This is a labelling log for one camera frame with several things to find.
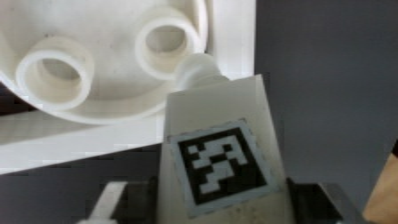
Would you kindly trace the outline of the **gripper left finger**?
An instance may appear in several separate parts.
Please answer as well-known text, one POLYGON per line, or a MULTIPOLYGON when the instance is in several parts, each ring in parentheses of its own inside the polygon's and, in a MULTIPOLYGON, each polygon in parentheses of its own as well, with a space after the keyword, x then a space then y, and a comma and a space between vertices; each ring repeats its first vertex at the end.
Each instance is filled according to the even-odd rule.
POLYGON ((157 181, 109 182, 89 217, 77 224, 157 224, 157 181))

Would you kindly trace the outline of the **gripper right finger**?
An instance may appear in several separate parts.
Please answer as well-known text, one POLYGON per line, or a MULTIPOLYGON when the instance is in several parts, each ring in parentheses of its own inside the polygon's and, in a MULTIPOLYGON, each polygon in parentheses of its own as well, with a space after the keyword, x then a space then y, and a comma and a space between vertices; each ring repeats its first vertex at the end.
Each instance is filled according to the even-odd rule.
POLYGON ((287 179, 297 224, 368 224, 349 195, 335 183, 287 179))

